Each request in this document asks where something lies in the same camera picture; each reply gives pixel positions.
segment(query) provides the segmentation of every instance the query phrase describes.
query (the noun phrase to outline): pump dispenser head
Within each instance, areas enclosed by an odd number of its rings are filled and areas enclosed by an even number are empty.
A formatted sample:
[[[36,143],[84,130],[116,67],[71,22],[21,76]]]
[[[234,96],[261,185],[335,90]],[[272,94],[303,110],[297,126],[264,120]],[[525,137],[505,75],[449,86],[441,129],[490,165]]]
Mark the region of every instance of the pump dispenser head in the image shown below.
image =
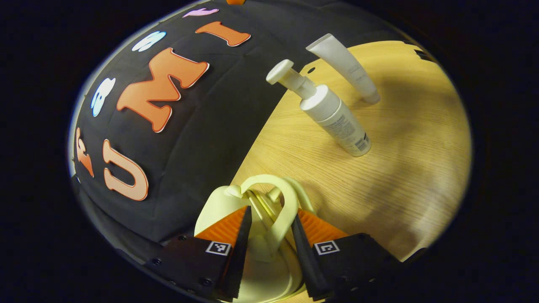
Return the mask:
[[[281,83],[287,89],[298,94],[302,99],[308,99],[316,93],[314,83],[307,77],[292,69],[294,63],[288,59],[279,62],[268,73],[266,81],[273,85]]]

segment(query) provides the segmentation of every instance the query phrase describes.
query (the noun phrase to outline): wooden table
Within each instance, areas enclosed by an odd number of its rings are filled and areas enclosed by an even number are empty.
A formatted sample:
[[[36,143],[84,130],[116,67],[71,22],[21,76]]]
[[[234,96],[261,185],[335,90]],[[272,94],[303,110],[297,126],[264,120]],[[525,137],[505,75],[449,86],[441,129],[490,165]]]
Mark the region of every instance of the wooden table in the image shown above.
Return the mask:
[[[299,108],[287,91],[245,157],[232,184],[272,174],[297,179],[317,215],[348,234],[365,232],[400,260],[428,247],[459,209],[472,141],[465,109],[440,67],[413,45],[385,41],[349,48],[376,84],[375,105],[319,59],[300,72],[326,84],[372,140],[352,157]],[[270,185],[258,185],[269,191]],[[306,292],[285,302],[312,302]]]

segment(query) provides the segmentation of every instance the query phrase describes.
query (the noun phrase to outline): cup handle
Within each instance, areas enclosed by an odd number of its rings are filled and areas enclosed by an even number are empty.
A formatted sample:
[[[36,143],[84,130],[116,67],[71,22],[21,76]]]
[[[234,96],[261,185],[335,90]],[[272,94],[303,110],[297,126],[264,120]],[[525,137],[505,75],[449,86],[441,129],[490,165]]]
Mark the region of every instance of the cup handle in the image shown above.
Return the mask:
[[[314,211],[313,205],[310,202],[309,196],[305,192],[305,189],[303,188],[301,183],[299,183],[296,179],[291,178],[291,177],[283,177],[283,179],[286,180],[288,183],[290,183],[290,185],[292,185],[292,187],[296,191],[301,209],[310,211],[313,214],[315,214],[315,211]],[[281,190],[278,187],[274,187],[266,195],[270,198],[270,200],[276,201],[280,194],[281,194]]]
[[[285,204],[279,213],[277,220],[275,220],[266,234],[263,236],[257,235],[249,239],[249,249],[254,254],[255,258],[260,261],[271,262],[275,252],[279,249],[286,232],[298,214],[298,196],[294,187],[288,181],[274,175],[257,175],[249,177],[240,186],[241,194],[244,194],[253,185],[260,183],[267,183],[278,187],[285,198]]]

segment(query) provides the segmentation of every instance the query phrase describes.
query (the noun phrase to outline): pump bottle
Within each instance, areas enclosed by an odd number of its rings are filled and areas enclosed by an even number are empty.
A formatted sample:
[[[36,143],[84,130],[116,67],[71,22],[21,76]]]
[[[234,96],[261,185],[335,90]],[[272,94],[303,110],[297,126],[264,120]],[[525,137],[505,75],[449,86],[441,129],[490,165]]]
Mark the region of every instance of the pump bottle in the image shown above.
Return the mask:
[[[288,59],[279,62],[268,73],[266,81],[281,83],[301,97],[300,108],[326,130],[344,150],[358,157],[366,154],[371,141],[348,106],[327,85],[315,86],[307,77],[292,69]]]

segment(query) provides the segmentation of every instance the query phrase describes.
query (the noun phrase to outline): black fabric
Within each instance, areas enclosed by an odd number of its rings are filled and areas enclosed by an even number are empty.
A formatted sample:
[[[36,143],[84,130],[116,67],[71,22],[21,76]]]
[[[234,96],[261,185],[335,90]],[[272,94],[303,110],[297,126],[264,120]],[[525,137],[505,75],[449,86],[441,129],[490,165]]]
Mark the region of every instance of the black fabric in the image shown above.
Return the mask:
[[[75,196],[82,206],[94,227],[101,235],[117,250],[123,251],[132,260],[144,264],[149,258],[155,256],[161,249],[161,245],[146,240],[138,234],[125,228],[95,205],[84,190],[80,190],[77,175],[72,178]]]
[[[91,86],[77,120],[95,174],[90,177],[75,156],[75,170],[89,201],[114,221],[154,242],[192,228],[212,190],[230,184],[286,91],[265,81],[276,63],[290,59],[294,68],[301,70],[317,59],[305,47],[328,32],[346,47],[403,40],[381,20],[338,1],[249,0],[244,5],[228,5],[221,0],[193,10],[199,8],[220,11],[186,18],[180,13],[121,50]],[[218,37],[195,33],[213,21],[252,37],[240,46],[229,47]],[[131,51],[140,39],[157,30],[167,35],[144,52]],[[117,111],[115,106],[129,84],[151,79],[148,63],[167,47],[190,60],[208,62],[210,69],[188,89],[179,88],[173,80],[181,100],[154,102],[172,107],[165,129],[154,133],[149,121],[129,109]],[[90,103],[106,78],[115,78],[116,83],[99,115],[93,117]],[[104,139],[144,170],[149,182],[145,200],[133,201],[106,187],[105,167],[128,184],[133,184],[133,178],[127,171],[104,163]]]

